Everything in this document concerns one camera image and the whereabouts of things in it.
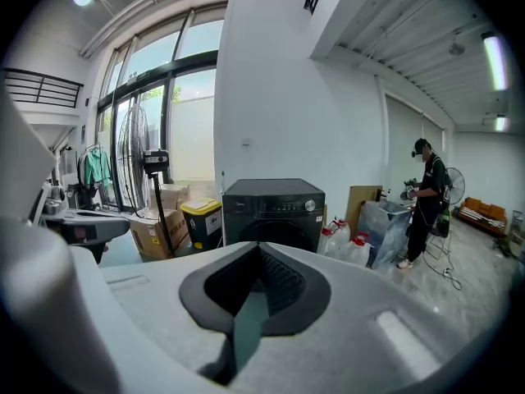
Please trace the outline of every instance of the black t-shirt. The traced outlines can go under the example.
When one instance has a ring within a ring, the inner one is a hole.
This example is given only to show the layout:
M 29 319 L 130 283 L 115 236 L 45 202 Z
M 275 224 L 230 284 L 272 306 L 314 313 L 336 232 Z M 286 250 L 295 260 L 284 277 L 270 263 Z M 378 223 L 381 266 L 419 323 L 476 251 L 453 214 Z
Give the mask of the black t-shirt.
M 433 197 L 420 197 L 419 205 L 422 208 L 440 208 L 441 191 L 443 191 L 443 180 L 445 179 L 445 164 L 441 158 L 433 153 L 425 164 L 425 175 L 419 190 L 432 188 L 437 195 Z

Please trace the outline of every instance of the orange cushion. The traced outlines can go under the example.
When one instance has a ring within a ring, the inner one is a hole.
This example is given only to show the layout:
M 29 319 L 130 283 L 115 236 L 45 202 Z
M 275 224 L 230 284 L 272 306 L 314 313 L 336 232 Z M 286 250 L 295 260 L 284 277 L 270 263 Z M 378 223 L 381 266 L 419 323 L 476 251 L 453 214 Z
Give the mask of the orange cushion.
M 489 204 L 485 204 L 485 203 L 481 202 L 479 204 L 479 209 L 477 210 L 477 212 L 482 214 L 483 216 L 488 216 L 490 210 L 491 210 L 491 206 Z
M 489 209 L 489 218 L 493 218 L 495 220 L 503 220 L 505 217 L 505 209 L 501 208 L 500 206 L 495 206 L 494 204 L 491 204 L 491 208 Z
M 465 202 L 466 202 L 465 205 L 467 206 L 467 208 L 470 208 L 471 210 L 474 210 L 477 212 L 477 210 L 479 209 L 479 205 L 482 201 L 478 199 L 472 199 L 471 197 L 467 197 Z

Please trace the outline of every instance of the black pants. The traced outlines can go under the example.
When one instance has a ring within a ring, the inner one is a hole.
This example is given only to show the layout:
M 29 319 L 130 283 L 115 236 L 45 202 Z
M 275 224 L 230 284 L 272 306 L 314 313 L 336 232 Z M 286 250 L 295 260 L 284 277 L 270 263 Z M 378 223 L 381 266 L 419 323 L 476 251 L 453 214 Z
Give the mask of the black pants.
M 409 261 L 414 261 L 427 246 L 428 233 L 437 218 L 436 209 L 421 208 L 416 205 L 412 216 L 409 235 Z

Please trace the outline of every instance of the man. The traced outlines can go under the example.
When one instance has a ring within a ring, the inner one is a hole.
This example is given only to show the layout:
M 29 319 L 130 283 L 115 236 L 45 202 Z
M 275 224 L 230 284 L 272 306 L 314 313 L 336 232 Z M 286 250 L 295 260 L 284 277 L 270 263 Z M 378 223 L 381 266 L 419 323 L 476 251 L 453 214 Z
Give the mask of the man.
M 439 213 L 443 210 L 442 191 L 445 178 L 445 165 L 441 158 L 432 151 L 432 146 L 425 139 L 419 139 L 414 145 L 412 157 L 418 162 L 425 162 L 423 181 L 419 189 L 408 194 L 409 199 L 418 198 L 410 225 L 409 250 L 407 258 L 397 265 L 399 268 L 411 268 L 413 261 L 425 250 L 428 233 L 432 229 Z

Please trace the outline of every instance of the wooden board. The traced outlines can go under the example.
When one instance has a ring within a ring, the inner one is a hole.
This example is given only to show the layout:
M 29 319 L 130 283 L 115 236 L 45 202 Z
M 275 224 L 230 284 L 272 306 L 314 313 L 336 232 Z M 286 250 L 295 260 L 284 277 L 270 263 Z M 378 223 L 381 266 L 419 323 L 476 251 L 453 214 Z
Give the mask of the wooden board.
M 357 235 L 359 214 L 361 206 L 365 201 L 375 201 L 377 191 L 382 190 L 383 186 L 352 186 L 346 207 L 346 222 L 350 226 L 350 236 Z

